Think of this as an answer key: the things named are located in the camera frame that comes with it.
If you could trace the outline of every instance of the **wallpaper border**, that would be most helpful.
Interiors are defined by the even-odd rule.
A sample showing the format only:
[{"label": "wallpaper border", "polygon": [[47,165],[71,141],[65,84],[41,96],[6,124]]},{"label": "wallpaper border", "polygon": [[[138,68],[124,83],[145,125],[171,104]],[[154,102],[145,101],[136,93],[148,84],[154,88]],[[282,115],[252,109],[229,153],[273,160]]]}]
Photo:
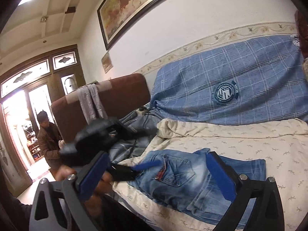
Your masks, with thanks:
[{"label": "wallpaper border", "polygon": [[214,47],[228,45],[250,38],[288,35],[297,33],[295,22],[268,22],[233,28],[182,46],[168,54],[148,63],[134,73],[148,74],[172,61],[188,57],[190,55],[209,50]]}]

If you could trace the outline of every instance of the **folded blue jeans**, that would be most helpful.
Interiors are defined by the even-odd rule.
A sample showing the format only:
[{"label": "folded blue jeans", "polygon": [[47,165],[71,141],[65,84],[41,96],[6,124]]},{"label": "folded blue jeans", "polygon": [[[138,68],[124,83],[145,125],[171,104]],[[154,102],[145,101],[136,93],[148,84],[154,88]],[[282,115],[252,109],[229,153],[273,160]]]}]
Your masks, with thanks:
[{"label": "folded blue jeans", "polygon": [[[129,184],[160,205],[217,225],[231,202],[224,199],[206,167],[206,155],[209,152],[209,148],[194,153],[168,149],[151,151],[143,162],[160,160],[163,167],[150,168]],[[266,179],[265,160],[220,158],[238,174],[246,174],[252,180]],[[245,227],[254,202],[255,199],[250,199],[238,228]]]}]

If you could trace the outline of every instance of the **ceiling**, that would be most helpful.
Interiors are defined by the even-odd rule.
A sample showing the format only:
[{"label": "ceiling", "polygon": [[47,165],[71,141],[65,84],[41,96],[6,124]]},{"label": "ceiling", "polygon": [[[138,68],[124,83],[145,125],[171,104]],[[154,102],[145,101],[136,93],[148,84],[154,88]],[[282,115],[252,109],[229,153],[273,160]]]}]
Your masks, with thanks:
[{"label": "ceiling", "polygon": [[18,6],[0,34],[0,74],[30,53],[77,43],[100,1],[31,0]]}]

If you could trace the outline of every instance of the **logo on sofa cover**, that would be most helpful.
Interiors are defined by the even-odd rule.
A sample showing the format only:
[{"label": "logo on sofa cover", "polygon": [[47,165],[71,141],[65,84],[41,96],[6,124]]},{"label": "logo on sofa cover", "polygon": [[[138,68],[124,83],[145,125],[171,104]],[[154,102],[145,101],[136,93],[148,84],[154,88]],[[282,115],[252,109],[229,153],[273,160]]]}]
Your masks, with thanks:
[{"label": "logo on sofa cover", "polygon": [[214,88],[212,98],[219,104],[228,103],[233,98],[238,98],[238,86],[232,81],[231,83],[223,82]]}]

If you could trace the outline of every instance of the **painting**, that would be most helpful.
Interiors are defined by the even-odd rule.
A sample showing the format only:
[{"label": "painting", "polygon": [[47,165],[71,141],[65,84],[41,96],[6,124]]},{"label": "painting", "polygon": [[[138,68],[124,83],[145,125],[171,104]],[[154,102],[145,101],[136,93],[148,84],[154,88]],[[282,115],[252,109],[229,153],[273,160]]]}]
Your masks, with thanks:
[{"label": "painting", "polygon": [[97,10],[106,49],[158,0],[104,0]]},{"label": "painting", "polygon": [[109,52],[107,52],[102,58],[102,64],[103,64],[105,73],[107,73],[113,67],[110,56],[109,56]]}]

